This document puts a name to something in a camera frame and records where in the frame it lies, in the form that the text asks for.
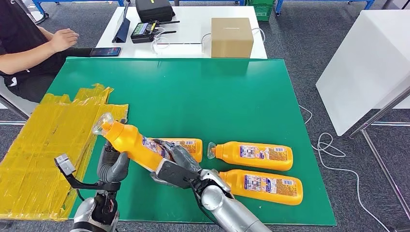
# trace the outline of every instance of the green crate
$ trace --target green crate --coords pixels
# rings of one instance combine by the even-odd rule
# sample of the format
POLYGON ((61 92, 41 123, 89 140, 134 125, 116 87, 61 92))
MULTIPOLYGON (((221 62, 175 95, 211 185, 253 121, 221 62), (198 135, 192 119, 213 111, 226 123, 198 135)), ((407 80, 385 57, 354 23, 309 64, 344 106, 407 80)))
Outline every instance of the green crate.
POLYGON ((273 5, 275 0, 246 0, 248 6, 254 5, 273 5))
POLYGON ((256 18, 258 21, 269 21, 270 13, 272 12, 273 5, 259 4, 253 5, 255 9, 256 18))

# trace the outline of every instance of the white table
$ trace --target white table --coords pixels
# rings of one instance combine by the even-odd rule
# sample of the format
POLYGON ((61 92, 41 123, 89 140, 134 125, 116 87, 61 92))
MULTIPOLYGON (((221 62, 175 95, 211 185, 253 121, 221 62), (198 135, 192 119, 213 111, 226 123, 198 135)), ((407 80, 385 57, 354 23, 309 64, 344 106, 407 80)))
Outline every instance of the white table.
MULTIPOLYGON (((410 10, 361 11, 316 87, 344 134, 371 109, 410 87, 410 10)), ((405 99, 395 108, 410 108, 405 99)))
MULTIPOLYGON (((162 25, 167 31, 176 30, 174 34, 163 35, 166 39, 158 43, 170 43, 156 45, 155 50, 151 49, 150 43, 133 44, 131 34, 138 23, 141 22, 135 7, 128 8, 127 19, 130 20, 127 41, 125 43, 112 43, 115 36, 118 20, 124 7, 117 7, 103 35, 96 47, 122 47, 119 58, 210 58, 210 39, 204 38, 204 48, 202 48, 202 37, 211 32, 211 18, 215 17, 247 17, 251 28, 258 28, 258 20, 253 6, 175 6, 173 7, 175 17, 173 21, 180 21, 176 24, 162 25)), ((254 31, 254 43, 250 58, 266 59, 265 46, 261 33, 254 31)))

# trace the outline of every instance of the smartphone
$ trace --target smartphone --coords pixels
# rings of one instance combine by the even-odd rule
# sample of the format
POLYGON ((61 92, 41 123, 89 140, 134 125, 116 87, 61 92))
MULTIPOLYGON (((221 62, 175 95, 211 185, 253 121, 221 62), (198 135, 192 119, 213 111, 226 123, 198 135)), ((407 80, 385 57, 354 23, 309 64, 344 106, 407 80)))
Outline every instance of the smartphone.
POLYGON ((90 57, 117 57, 120 52, 120 47, 95 47, 91 50, 90 57))

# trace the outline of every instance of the clear bottle cap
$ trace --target clear bottle cap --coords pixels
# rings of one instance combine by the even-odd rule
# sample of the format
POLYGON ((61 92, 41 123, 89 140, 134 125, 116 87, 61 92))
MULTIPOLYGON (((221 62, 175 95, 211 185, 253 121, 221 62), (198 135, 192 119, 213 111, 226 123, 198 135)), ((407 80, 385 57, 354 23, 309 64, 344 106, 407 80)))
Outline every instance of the clear bottle cap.
POLYGON ((92 127, 93 134, 106 135, 114 123, 114 117, 111 113, 103 114, 92 127))
POLYGON ((215 158, 215 149, 217 145, 213 142, 208 143, 208 159, 215 158))

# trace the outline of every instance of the yellow tape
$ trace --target yellow tape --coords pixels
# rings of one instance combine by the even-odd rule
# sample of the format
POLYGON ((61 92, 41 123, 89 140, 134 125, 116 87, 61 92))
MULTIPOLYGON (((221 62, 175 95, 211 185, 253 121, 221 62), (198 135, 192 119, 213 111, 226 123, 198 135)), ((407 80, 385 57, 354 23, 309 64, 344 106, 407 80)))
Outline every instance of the yellow tape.
POLYGON ((91 127, 111 112, 125 118, 128 105, 106 104, 112 88, 95 84, 68 95, 46 94, 0 164, 0 218, 67 219, 76 194, 54 164, 66 153, 80 180, 86 172, 96 136, 91 127))

